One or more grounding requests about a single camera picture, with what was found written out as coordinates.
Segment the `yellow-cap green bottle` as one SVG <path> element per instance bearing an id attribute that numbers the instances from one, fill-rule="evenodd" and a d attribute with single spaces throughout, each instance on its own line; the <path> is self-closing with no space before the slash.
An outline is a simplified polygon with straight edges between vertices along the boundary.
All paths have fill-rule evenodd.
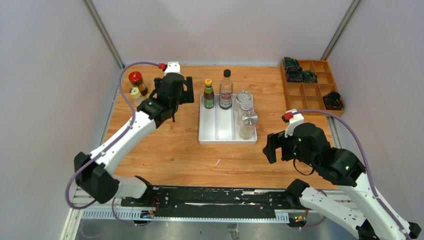
<path id="1" fill-rule="evenodd" d="M 212 109 L 215 105 L 215 94 L 212 83 L 213 81 L 210 78 L 204 81 L 203 104 L 207 109 Z"/>

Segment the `silver-lid glass jar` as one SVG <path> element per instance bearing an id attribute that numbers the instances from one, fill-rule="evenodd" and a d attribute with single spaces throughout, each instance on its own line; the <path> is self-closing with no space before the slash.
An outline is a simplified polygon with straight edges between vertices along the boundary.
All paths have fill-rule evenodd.
<path id="1" fill-rule="evenodd" d="M 240 116 L 239 137 L 243 140 L 249 140 L 255 135 L 258 115 L 254 111 L 244 111 Z"/>

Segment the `black-cap clear sauce bottle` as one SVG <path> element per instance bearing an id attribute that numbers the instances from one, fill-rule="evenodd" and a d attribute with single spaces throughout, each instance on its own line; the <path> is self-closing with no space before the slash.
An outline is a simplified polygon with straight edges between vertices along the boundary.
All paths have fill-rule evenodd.
<path id="1" fill-rule="evenodd" d="M 234 83 L 231 80 L 231 70 L 223 71 L 223 79 L 219 86 L 219 106 L 221 109 L 228 110 L 232 106 Z"/>

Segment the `white divided plastic tray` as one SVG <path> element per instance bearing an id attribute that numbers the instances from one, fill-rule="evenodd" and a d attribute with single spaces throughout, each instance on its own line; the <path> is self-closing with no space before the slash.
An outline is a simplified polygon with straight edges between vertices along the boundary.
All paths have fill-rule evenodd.
<path id="1" fill-rule="evenodd" d="M 242 139 L 239 131 L 238 112 L 234 110 L 235 97 L 229 109 L 219 106 L 220 95 L 214 96 L 214 107 L 204 106 L 200 96 L 198 141 L 201 145 L 254 145 L 258 140 L 257 131 L 249 139 Z"/>

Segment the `white-lid spice shaker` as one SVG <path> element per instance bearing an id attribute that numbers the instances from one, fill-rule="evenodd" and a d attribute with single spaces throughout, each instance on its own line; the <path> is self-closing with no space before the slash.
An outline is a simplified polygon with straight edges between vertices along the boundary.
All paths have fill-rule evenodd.
<path id="1" fill-rule="evenodd" d="M 237 115 L 237 124 L 240 126 L 243 123 L 242 115 L 243 113 L 252 113 L 254 104 L 252 100 L 244 100 L 240 102 L 238 115 Z"/>

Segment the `clear lidded glass jar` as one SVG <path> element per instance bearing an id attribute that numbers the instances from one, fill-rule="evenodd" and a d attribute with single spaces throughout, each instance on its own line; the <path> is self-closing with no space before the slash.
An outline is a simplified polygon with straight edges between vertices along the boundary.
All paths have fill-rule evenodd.
<path id="1" fill-rule="evenodd" d="M 240 109 L 240 105 L 242 102 L 252 101 L 252 94 L 248 90 L 240 90 L 235 95 L 234 100 L 234 111 L 238 111 Z"/>

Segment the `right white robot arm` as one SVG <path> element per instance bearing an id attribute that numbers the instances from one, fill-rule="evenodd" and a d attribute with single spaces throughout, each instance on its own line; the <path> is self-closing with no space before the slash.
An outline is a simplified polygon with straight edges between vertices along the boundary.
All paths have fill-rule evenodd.
<path id="1" fill-rule="evenodd" d="M 422 229 L 404 220 L 384 200 L 374 194 L 376 188 L 368 179 L 364 164 L 351 151 L 332 147 L 324 131 L 313 123 L 302 123 L 291 136 L 285 131 L 267 135 L 262 150 L 268 161 L 277 161 L 276 149 L 282 160 L 300 161 L 312 167 L 324 180 L 338 186 L 357 210 L 339 204 L 303 180 L 295 179 L 285 190 L 286 204 L 292 209 L 312 209 L 339 224 L 359 240 L 413 240 Z"/>

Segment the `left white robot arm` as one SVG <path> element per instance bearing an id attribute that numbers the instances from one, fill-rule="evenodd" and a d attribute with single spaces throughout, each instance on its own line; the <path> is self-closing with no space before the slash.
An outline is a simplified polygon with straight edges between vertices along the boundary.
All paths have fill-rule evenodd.
<path id="1" fill-rule="evenodd" d="M 140 206 L 149 206 L 153 193 L 141 177 L 113 176 L 124 157 L 147 135 L 168 119 L 174 119 L 179 105 L 194 102 L 191 76 L 167 73 L 156 78 L 155 89 L 134 110 L 133 116 L 103 145 L 74 157 L 74 180 L 94 202 L 105 204 L 114 198 L 134 198 Z"/>

